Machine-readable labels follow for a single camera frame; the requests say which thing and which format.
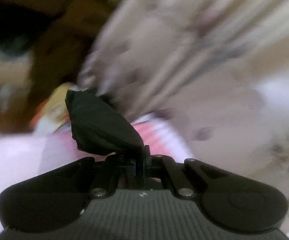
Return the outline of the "black jacket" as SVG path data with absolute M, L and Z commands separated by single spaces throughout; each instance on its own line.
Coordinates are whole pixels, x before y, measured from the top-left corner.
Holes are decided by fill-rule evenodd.
M 68 90 L 65 104 L 72 138 L 79 150 L 100 156 L 142 154 L 144 143 L 141 136 L 93 90 Z

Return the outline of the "cluttered clothes pile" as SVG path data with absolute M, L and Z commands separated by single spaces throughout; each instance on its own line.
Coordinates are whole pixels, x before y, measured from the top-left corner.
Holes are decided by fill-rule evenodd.
M 111 12 L 106 0 L 0 0 L 0 132 L 27 131 L 36 107 L 76 81 Z

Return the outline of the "pink purple checked bedsheet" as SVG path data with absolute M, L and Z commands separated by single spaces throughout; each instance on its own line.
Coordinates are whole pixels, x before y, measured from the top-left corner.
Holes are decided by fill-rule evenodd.
M 166 120 L 146 115 L 132 126 L 152 154 L 169 155 L 179 163 L 193 155 L 185 140 Z M 68 129 L 53 134 L 0 134 L 0 193 L 13 184 L 86 156 L 87 153 L 77 149 Z

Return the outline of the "floral beige curtain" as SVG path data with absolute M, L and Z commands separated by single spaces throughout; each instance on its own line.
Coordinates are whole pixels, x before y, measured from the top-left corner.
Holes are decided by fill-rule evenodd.
M 289 199 L 289 0 L 123 0 L 78 85 Z

